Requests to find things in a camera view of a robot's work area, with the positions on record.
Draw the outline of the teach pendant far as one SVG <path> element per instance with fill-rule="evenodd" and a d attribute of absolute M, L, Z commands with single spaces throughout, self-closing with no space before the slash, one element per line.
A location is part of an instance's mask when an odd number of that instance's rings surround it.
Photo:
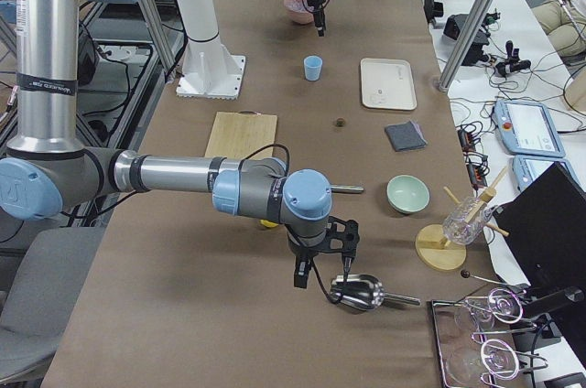
<path fill-rule="evenodd" d="M 498 100 L 492 117 L 505 149 L 512 155 L 564 157 L 559 133 L 541 102 Z"/>

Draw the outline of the black monitor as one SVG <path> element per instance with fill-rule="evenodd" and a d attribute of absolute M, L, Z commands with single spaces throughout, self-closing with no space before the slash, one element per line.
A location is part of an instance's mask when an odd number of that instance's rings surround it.
<path fill-rule="evenodd" d="M 560 163 L 505 204 L 496 220 L 539 296 L 585 289 L 585 191 Z"/>

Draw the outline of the teach pendant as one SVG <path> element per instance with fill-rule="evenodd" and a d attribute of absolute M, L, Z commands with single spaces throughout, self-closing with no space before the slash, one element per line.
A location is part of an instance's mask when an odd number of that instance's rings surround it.
<path fill-rule="evenodd" d="M 572 176 L 573 168 L 565 158 L 547 156 L 515 155 L 512 159 L 512 169 L 515 175 L 517 189 L 523 192 L 539 176 L 541 176 L 551 165 L 560 163 Z"/>
<path fill-rule="evenodd" d="M 505 149 L 512 155 L 564 157 L 559 133 L 541 102 L 498 100 L 492 117 Z"/>

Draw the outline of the clear patterned glass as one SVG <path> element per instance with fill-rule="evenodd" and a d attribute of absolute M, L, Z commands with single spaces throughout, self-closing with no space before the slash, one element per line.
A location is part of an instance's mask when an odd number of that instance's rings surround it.
<path fill-rule="evenodd" d="M 442 223 L 444 236 L 459 245 L 475 241 L 492 218 L 493 211 L 479 198 L 468 197 L 461 201 Z"/>

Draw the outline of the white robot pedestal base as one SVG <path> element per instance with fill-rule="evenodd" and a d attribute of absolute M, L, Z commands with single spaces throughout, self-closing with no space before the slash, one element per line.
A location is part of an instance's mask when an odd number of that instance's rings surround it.
<path fill-rule="evenodd" d="M 224 46 L 213 0 L 177 0 L 188 44 L 177 95 L 235 100 L 243 82 L 246 58 Z"/>

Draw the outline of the teach pendant near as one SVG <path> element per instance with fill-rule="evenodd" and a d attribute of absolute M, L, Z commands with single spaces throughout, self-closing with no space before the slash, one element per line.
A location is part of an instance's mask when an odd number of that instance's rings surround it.
<path fill-rule="evenodd" d="M 523 192 L 539 176 L 541 176 L 551 165 L 560 163 L 572 176 L 573 168 L 565 158 L 547 156 L 515 155 L 512 159 L 512 169 L 515 175 L 517 189 Z"/>

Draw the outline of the cream rabbit tray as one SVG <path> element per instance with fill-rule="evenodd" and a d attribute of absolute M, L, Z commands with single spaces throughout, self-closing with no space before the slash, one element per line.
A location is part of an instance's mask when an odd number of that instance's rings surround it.
<path fill-rule="evenodd" d="M 364 58 L 360 62 L 361 101 L 364 107 L 413 111 L 416 92 L 408 61 Z"/>

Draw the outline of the pink bowl of ice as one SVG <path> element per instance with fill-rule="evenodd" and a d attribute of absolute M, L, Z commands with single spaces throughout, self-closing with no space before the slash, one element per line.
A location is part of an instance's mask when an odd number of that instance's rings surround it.
<path fill-rule="evenodd" d="M 313 23 L 312 7 L 305 0 L 283 0 L 283 5 L 287 10 L 288 17 L 294 23 L 299 25 Z"/>

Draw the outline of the aluminium frame post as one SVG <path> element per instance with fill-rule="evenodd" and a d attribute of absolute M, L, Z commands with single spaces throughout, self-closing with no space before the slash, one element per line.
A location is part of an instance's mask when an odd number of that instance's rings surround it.
<path fill-rule="evenodd" d="M 474 0 L 453 51 L 440 74 L 437 87 L 441 92 L 448 92 L 492 2 L 493 0 Z"/>

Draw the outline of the wooden cutting board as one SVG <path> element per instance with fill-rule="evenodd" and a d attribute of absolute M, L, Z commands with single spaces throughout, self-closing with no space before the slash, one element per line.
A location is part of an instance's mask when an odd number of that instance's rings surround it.
<path fill-rule="evenodd" d="M 205 156 L 242 159 L 263 146 L 273 144 L 276 133 L 276 115 L 218 112 L 214 118 Z"/>

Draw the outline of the steel ice scoop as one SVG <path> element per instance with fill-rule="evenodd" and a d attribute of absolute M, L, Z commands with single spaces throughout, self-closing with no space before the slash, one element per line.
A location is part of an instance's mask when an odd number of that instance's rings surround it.
<path fill-rule="evenodd" d="M 389 293 L 383 283 L 373 275 L 337 275 L 331 280 L 334 300 L 361 311 L 374 310 L 385 302 L 420 306 L 419 298 Z"/>

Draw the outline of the steel muddler black tip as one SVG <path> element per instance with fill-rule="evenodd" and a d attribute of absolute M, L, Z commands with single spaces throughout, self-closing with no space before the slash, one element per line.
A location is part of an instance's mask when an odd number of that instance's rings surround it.
<path fill-rule="evenodd" d="M 341 194 L 361 194 L 364 192 L 364 187 L 353 185 L 331 185 L 331 191 Z"/>

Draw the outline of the wooden glass stand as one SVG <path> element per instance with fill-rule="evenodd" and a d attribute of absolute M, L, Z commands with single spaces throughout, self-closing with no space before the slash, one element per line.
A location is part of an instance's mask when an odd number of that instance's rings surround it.
<path fill-rule="evenodd" d="M 442 224 L 431 224 L 419 231 L 415 247 L 419 258 L 426 265 L 440 271 L 460 268 L 466 259 L 466 246 L 477 239 L 484 227 L 504 237 L 509 236 L 509 232 L 489 222 L 493 211 L 488 206 L 496 196 L 495 187 L 507 171 L 508 168 L 504 167 L 478 197 L 459 200 L 448 187 L 443 188 L 456 207 Z"/>

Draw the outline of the grey folded cloth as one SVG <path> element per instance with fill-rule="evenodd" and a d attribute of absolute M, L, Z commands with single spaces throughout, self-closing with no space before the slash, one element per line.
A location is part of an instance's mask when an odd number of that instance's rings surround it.
<path fill-rule="evenodd" d="M 397 152 L 424 148 L 427 141 L 423 137 L 419 126 L 413 121 L 402 124 L 390 124 L 385 127 L 391 146 Z"/>

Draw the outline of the mint green bowl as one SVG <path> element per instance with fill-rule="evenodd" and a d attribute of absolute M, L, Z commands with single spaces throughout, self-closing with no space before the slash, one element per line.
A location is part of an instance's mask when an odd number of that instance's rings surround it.
<path fill-rule="evenodd" d="M 422 211 L 430 201 L 426 184 L 410 175 L 398 175 L 391 178 L 387 183 L 386 196 L 391 207 L 403 214 Z"/>

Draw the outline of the light blue plastic cup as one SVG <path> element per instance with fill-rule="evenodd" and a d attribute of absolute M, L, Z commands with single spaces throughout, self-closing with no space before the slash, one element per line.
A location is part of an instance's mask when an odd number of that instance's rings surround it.
<path fill-rule="evenodd" d="M 307 56 L 303 60 L 304 76 L 307 81 L 317 81 L 322 69 L 322 58 L 316 55 Z"/>

